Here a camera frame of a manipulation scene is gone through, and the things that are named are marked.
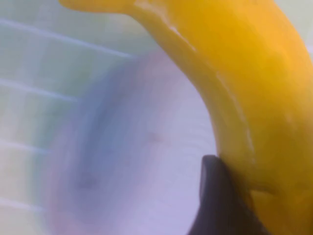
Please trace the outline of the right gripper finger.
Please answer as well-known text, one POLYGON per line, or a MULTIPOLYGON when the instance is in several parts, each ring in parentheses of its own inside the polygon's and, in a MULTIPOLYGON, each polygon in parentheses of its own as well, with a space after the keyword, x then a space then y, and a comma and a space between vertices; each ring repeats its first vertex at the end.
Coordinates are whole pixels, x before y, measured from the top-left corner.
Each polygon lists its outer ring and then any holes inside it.
POLYGON ((190 235, 268 235, 269 231, 237 193, 223 161, 205 155, 201 161, 200 205, 190 235))

